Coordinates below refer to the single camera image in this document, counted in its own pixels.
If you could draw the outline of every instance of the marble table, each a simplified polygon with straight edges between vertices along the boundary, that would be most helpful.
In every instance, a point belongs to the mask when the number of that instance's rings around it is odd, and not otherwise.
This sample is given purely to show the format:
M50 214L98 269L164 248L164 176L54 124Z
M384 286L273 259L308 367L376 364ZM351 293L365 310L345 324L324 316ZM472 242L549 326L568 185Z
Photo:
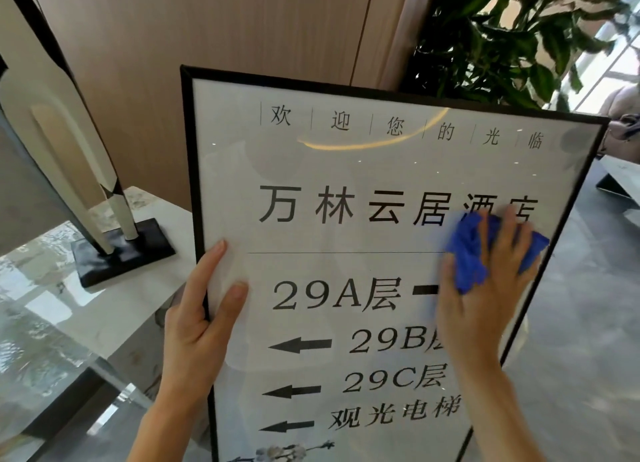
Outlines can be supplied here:
M70 243L80 234L69 222L0 256L0 413L17 406L29 423L89 365L117 388L137 387L140 405L155 398L164 312L195 266L193 225L178 206L136 187L125 193L135 220L155 217L176 255L92 290L79 284ZM91 213L103 231L118 227L106 202Z

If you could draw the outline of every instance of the wooden wall panel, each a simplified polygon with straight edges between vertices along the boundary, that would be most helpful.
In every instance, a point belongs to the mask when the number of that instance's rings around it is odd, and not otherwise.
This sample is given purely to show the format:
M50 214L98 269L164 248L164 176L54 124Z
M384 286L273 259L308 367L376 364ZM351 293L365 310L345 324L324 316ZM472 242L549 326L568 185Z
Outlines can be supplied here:
M371 0L351 84L396 90L429 0Z
M124 186L190 207L180 64L349 84L369 0L38 0Z

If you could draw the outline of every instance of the glass surface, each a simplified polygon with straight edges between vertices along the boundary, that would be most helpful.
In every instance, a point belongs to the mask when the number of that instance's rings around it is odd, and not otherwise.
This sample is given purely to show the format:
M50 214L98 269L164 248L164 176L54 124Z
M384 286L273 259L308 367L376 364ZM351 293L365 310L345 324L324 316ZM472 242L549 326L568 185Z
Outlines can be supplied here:
M466 212L512 201L553 236L600 126L193 87L204 247L233 245L209 298L251 284L215 385L220 460L455 460L470 422L435 335L440 254Z
M625 86L633 85L629 81L619 80L615 78L603 78L601 81L591 90L582 104L576 111L580 113L592 113L598 114L602 104L615 90L623 88Z
M618 60L611 67L611 70L618 73L637 76L639 68L640 61L638 61L636 51L628 48L624 53L620 54Z

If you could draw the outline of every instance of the vertical divider line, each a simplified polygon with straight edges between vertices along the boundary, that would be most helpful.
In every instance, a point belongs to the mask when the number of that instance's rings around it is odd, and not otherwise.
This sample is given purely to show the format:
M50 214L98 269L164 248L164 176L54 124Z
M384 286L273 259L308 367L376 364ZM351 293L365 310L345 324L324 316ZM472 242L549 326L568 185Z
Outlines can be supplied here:
M364 12L364 21L362 22L362 30L360 31L360 40L358 41L358 48L356 49L356 57L353 60L353 69L351 70L351 78L349 79L349 86L353 83L353 76L356 74L356 66L358 64L358 56L360 55L360 46L362 44L362 38L364 36L364 29L367 26L367 17L369 17L369 7L371 6L371 0L367 2L367 10Z

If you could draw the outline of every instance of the left hand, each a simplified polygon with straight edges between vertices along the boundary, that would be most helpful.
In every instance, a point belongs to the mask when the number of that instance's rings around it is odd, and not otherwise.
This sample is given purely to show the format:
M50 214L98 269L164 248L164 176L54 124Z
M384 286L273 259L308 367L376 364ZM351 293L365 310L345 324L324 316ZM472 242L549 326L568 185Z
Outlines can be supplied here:
M179 305L164 321L164 366L158 400L198 409L206 400L225 360L227 344L242 311L249 287L236 281L220 302L212 322L205 319L202 301L209 280L227 243L220 240L191 272Z

